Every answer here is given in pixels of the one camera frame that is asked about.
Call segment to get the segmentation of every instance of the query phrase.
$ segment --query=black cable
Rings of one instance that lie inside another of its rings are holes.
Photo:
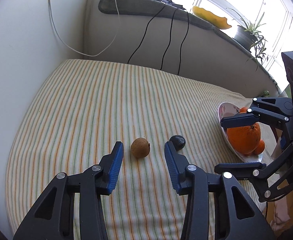
[[[165,8],[165,6],[166,6],[166,4],[161,8],[161,10],[160,11],[158,11],[158,13],[156,14],[156,15],[154,15],[152,18],[151,18],[151,20],[149,20],[149,22],[147,23],[147,25],[146,25],[146,30],[145,30],[145,32],[144,32],[144,35],[143,35],[143,38],[142,38],[142,40],[141,40],[141,42],[140,42],[140,45],[136,48],[136,50],[132,53],[132,55],[131,55],[131,57],[129,58],[129,60],[128,60],[128,63],[129,63],[129,61],[130,61],[130,59],[132,58],[132,56],[134,55],[134,53],[136,53],[136,51],[139,49],[139,47],[141,46],[141,44],[142,44],[142,42],[143,42],[143,40],[144,40],[144,37],[146,36],[146,33],[147,33],[147,28],[148,28],[148,26],[149,26],[149,23]]]
[[[266,216],[267,216],[267,208],[268,208],[268,202],[266,202],[266,208],[265,208],[265,219],[266,219]]]
[[[171,34],[172,34],[173,18],[174,18],[174,14],[175,14],[175,12],[176,12],[177,10],[178,10],[178,8],[176,8],[176,9],[174,10],[173,15],[172,15],[172,19],[171,19],[171,27],[170,27],[170,40],[169,40],[169,42],[168,42],[168,47],[166,48],[166,50],[165,50],[165,52],[164,52],[164,54],[163,54],[160,70],[162,70],[164,56],[165,56],[165,54],[166,54],[166,52],[167,52],[167,50],[168,50],[168,48],[169,48],[169,46],[170,46],[170,44],[171,44]]]
[[[181,43],[181,47],[180,47],[180,63],[179,63],[179,70],[177,71],[177,75],[179,76],[179,73],[180,73],[180,67],[181,67],[181,50],[182,50],[182,45],[183,45],[183,42],[185,41],[185,38],[189,32],[189,26],[190,26],[190,20],[189,20],[189,13],[186,11],[186,15],[187,15],[187,30],[186,30],[186,34],[184,36],[184,39]]]

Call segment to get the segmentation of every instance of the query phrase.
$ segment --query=striped bedsheet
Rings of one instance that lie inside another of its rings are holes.
[[[6,207],[13,232],[58,172],[83,172],[122,141],[125,154],[116,189],[102,197],[109,239],[179,239],[187,197],[172,188],[164,144],[172,135],[184,136],[182,154],[207,172],[214,173],[218,163],[240,162],[219,127],[217,108],[224,101],[243,107],[251,99],[151,68],[64,61],[40,88],[12,145]],[[261,124],[261,132],[263,161],[269,163],[275,139],[268,126]],[[149,156],[139,160],[129,152],[138,137],[151,147]],[[262,210],[252,185],[243,186]],[[77,195],[75,239],[80,239],[78,200]],[[209,210],[209,239],[214,239],[212,195]]]

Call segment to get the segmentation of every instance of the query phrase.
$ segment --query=orange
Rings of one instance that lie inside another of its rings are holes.
[[[259,155],[261,154],[265,149],[265,143],[264,140],[260,140],[259,145],[255,148],[255,150],[252,152],[254,155]]]
[[[246,113],[247,110],[248,110],[248,107],[242,107],[240,109],[240,113]]]
[[[260,143],[261,130],[258,123],[226,130],[229,142],[239,153],[249,155]]]

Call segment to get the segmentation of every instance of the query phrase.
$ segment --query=fruit bowl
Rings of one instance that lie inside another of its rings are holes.
[[[218,114],[218,118],[219,121],[223,118],[223,117],[228,117],[228,116],[234,116],[235,114],[237,114],[240,111],[240,108],[238,108],[236,105],[229,103],[229,102],[224,102],[222,104],[219,105],[219,108],[217,110],[217,114]],[[224,137],[224,140],[226,141],[227,145],[229,146],[229,148],[245,163],[253,163],[253,162],[261,162],[262,158],[263,158],[263,153],[259,154],[259,155],[251,155],[251,156],[245,156],[239,152],[237,152],[236,150],[234,150],[234,148],[232,147],[231,143],[229,142],[229,139],[227,137],[226,134],[226,129],[224,129],[223,127],[221,127],[222,130],[222,134]]]

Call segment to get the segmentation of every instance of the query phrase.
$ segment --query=green object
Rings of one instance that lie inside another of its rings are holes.
[[[268,92],[268,90],[265,90],[265,91],[263,91],[262,92],[262,94],[261,94],[261,98],[265,98],[265,97],[268,97],[270,94],[269,94],[269,92]]]
[[[255,59],[256,69],[257,69],[259,66],[259,63],[258,63],[259,61],[261,62],[261,65],[262,65],[264,60],[268,60],[268,56],[265,53],[266,40],[265,40],[264,36],[261,35],[261,31],[257,30],[260,26],[265,24],[265,23],[261,24],[261,20],[264,16],[264,13],[262,14],[261,18],[257,22],[254,22],[254,23],[252,23],[250,21],[246,22],[240,14],[238,14],[238,15],[240,16],[241,21],[243,21],[245,24],[246,29],[244,31],[250,33],[252,36],[254,36],[256,38],[256,41],[252,40],[252,45],[250,47],[250,48],[252,48],[252,47],[254,48],[255,54],[253,57],[249,58],[248,60]]]
[[[286,92],[286,94],[288,95],[289,98],[292,98],[290,84],[287,86],[287,88],[285,88],[284,91]]]

